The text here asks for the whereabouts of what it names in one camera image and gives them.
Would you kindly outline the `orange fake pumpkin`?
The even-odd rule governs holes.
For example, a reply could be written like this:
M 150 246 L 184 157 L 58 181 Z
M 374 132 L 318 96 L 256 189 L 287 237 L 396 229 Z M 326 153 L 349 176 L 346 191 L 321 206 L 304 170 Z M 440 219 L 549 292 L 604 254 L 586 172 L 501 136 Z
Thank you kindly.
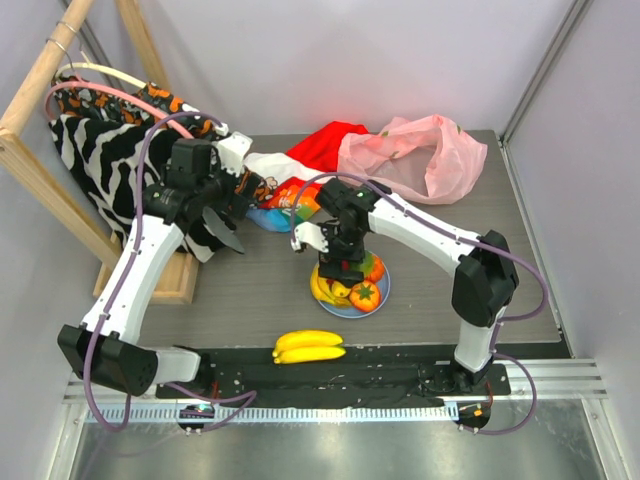
M 375 254 L 367 252 L 361 265 L 364 279 L 373 283 L 379 282 L 386 272 L 382 260 Z

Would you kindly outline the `yellow fake banana bunch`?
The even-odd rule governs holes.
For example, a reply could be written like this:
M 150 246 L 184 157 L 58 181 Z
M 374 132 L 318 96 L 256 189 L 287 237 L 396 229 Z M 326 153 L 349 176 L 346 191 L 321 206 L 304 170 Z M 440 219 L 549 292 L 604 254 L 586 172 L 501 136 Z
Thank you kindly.
M 331 280 L 319 275 L 319 266 L 315 265 L 310 277 L 310 289 L 313 297 L 337 308 L 352 306 L 349 299 L 351 289 L 337 280 Z

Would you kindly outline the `pink plastic bag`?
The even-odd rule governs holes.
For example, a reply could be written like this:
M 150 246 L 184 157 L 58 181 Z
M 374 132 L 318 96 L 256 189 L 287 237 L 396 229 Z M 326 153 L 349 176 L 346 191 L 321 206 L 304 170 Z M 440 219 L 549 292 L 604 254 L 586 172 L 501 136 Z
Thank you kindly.
M 345 135 L 337 170 L 382 183 L 408 201 L 449 205 L 471 192 L 487 153 L 486 144 L 447 117 L 395 117 L 377 134 Z

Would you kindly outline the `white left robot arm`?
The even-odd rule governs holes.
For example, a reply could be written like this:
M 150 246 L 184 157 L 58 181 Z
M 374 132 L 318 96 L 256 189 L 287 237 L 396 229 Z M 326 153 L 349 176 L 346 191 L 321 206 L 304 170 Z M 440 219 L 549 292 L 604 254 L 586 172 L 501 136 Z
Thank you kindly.
M 80 325 L 65 325 L 58 345 L 85 384 L 140 396 L 151 386 L 177 382 L 190 398 L 205 397 L 213 385 L 202 357 L 186 347 L 142 348 L 142 322 L 162 273 L 192 225 L 201 220 L 237 253 L 245 251 L 224 221 L 249 208 L 242 173 L 251 141 L 239 132 L 212 145 L 181 139 L 163 179 L 140 190 L 131 234 L 106 287 Z

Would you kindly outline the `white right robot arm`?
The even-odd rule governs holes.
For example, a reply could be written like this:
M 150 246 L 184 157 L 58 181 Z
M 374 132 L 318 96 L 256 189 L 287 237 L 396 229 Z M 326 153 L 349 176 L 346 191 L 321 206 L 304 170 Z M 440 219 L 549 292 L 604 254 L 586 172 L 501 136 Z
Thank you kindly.
M 377 234 L 421 254 L 452 278 L 451 304 L 461 319 L 452 360 L 457 391 L 472 395 L 488 381 L 497 320 L 519 284 L 506 239 L 460 230 L 411 205 L 389 188 L 350 187 L 338 179 L 316 196 L 330 220 L 317 225 L 313 246 L 320 276 L 353 287 L 365 280 L 364 238 Z

